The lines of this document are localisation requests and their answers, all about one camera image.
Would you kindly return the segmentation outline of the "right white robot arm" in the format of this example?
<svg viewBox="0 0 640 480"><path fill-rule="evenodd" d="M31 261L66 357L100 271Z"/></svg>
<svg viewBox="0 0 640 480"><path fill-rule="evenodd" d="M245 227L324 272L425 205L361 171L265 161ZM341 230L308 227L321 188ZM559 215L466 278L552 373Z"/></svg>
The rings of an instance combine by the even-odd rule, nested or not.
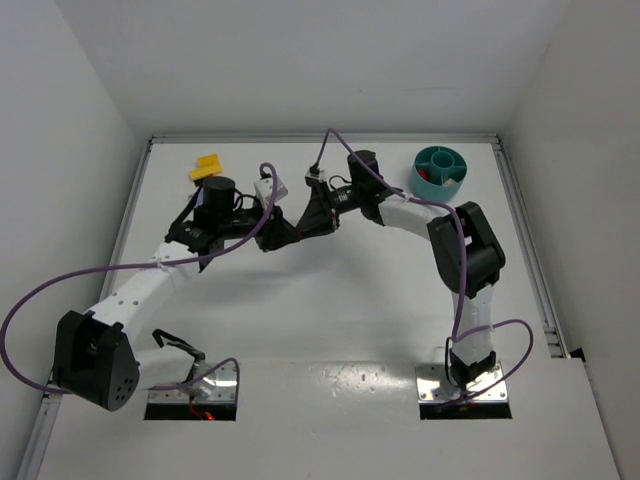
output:
<svg viewBox="0 0 640 480"><path fill-rule="evenodd" d="M358 210L384 227L426 239L455 307L446 367L448 380L466 390L496 364L491 340L493 287L506 263L504 252L478 204L467 202L437 216L428 205L392 187L379 174L376 155L361 150L347 157L350 179L332 188L318 163L305 175L309 203L296 229L303 239L330 234L340 216Z"/></svg>

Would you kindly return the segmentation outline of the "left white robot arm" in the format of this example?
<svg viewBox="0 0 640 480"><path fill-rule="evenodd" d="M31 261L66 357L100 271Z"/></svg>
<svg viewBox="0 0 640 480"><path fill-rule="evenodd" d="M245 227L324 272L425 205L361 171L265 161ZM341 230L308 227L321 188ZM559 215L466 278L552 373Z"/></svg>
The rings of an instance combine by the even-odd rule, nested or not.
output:
<svg viewBox="0 0 640 480"><path fill-rule="evenodd" d="M236 205L236 184L207 177L171 223L147 268L84 313L70 311L57 325L52 378L60 388L108 411L122 408L138 390L195 390L206 356L162 331L157 345L136 350L144 325L181 286L216 257L252 238L266 242L287 189L274 174L254 184L251 208Z"/></svg>

